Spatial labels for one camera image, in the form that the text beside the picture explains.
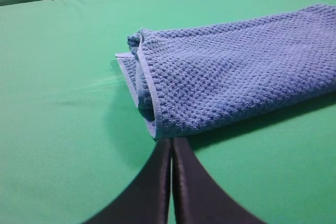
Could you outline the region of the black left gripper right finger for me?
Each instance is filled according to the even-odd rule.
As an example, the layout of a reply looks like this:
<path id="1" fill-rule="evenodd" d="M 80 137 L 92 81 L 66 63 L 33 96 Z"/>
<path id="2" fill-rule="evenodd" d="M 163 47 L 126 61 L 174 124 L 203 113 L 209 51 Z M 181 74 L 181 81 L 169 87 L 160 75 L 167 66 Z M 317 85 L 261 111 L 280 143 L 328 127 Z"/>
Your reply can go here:
<path id="1" fill-rule="evenodd" d="M 234 201 L 201 165 L 186 138 L 172 139 L 172 190 L 177 223 L 262 223 Z"/>

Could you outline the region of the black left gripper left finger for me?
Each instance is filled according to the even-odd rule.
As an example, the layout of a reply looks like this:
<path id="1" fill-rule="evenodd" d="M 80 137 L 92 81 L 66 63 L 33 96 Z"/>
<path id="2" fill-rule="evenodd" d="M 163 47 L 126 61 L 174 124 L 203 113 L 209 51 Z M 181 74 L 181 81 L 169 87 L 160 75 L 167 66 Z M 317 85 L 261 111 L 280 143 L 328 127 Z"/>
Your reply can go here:
<path id="1" fill-rule="evenodd" d="M 167 223 L 171 189 L 171 140 L 155 148 L 128 187 L 85 223 Z"/>

